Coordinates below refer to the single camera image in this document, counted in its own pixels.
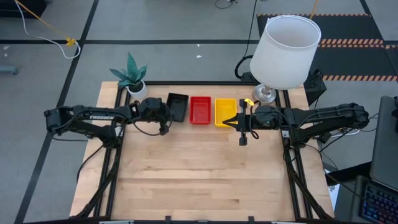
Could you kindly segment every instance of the white cable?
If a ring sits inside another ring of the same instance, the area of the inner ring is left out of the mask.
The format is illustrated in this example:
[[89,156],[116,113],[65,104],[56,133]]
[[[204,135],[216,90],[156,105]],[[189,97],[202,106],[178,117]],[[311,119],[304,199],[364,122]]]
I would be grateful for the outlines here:
[[74,59],[75,57],[77,57],[77,56],[80,55],[80,50],[81,50],[81,48],[80,48],[80,45],[79,45],[79,43],[78,43],[77,41],[75,42],[75,44],[76,44],[76,46],[77,46],[77,49],[78,49],[77,54],[76,54],[75,56],[73,56],[73,57],[67,57],[67,56],[65,55],[65,52],[63,51],[63,48],[61,47],[60,44],[58,44],[58,43],[56,43],[56,42],[54,42],[54,41],[52,41],[52,40],[48,40],[47,38],[44,38],[44,37],[36,37],[36,36],[30,35],[30,34],[26,31],[24,13],[22,12],[21,8],[19,7],[18,2],[15,1],[15,4],[17,4],[17,7],[18,7],[18,9],[19,9],[19,12],[21,13],[22,21],[23,21],[23,23],[24,23],[24,30],[25,30],[25,33],[26,33],[27,35],[29,35],[29,36],[31,36],[31,37],[34,37],[34,38],[37,38],[37,39],[42,39],[42,40],[49,41],[49,42],[51,42],[51,43],[53,43],[53,44],[56,44],[58,47],[60,47],[60,49],[61,49],[61,51],[62,51],[62,54],[63,54],[63,56],[64,56],[66,59]]
[[[359,133],[359,130],[357,129],[356,130],[356,132],[354,132],[354,133],[348,133],[348,134],[345,134],[346,136],[347,135],[354,135],[354,134],[358,134]],[[342,136],[343,134],[335,134],[335,135],[333,135],[332,137],[333,138],[335,138],[335,137],[340,137],[340,136]]]

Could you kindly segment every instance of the white lampshade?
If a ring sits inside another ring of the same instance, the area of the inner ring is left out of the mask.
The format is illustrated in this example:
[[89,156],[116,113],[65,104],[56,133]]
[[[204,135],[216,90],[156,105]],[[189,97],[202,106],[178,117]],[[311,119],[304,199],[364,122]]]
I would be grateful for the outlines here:
[[265,86],[287,90],[305,82],[321,39],[316,23],[301,16],[277,16],[266,28],[250,63]]

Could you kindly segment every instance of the yellow cable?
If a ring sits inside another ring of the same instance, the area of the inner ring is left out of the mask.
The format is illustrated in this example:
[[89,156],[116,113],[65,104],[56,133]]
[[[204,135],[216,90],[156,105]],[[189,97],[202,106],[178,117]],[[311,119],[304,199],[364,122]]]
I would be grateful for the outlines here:
[[319,0],[315,0],[315,4],[313,5],[313,9],[312,9],[312,12],[311,12],[310,19],[312,19],[313,15],[315,14],[315,10],[317,9],[318,1]]
[[39,16],[37,16],[36,14],[34,14],[34,12],[32,12],[31,10],[29,10],[28,8],[26,8],[26,6],[24,6],[22,3],[20,3],[18,0],[15,0],[16,3],[18,3],[20,6],[22,6],[27,12],[29,12],[30,14],[32,14],[34,17],[36,17],[38,20],[40,20],[42,23],[44,23],[46,26],[48,26],[49,28],[55,30],[56,32],[58,32],[59,34],[61,34],[62,36],[65,36],[66,40],[67,40],[67,46],[72,46],[76,40],[75,39],[71,39],[69,38],[64,32],[58,30],[57,28],[51,26],[48,22],[45,22],[42,18],[40,18]]

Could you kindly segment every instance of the white flower pot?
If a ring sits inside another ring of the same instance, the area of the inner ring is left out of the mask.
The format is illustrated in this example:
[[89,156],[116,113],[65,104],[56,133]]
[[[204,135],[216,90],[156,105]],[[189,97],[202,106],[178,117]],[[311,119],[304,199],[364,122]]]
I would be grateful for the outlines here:
[[139,91],[137,93],[130,91],[128,86],[126,87],[127,91],[130,93],[131,97],[135,100],[143,100],[148,94],[148,89],[147,89],[147,86],[145,85],[145,82],[142,80],[141,80],[141,82],[144,86],[142,87],[141,91]]

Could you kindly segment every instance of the keyboard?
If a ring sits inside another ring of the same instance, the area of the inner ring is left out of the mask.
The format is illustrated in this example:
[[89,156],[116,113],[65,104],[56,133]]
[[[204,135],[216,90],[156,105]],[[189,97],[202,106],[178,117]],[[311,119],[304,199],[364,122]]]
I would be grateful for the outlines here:
[[366,182],[362,196],[364,200],[359,216],[373,223],[398,224],[398,192]]

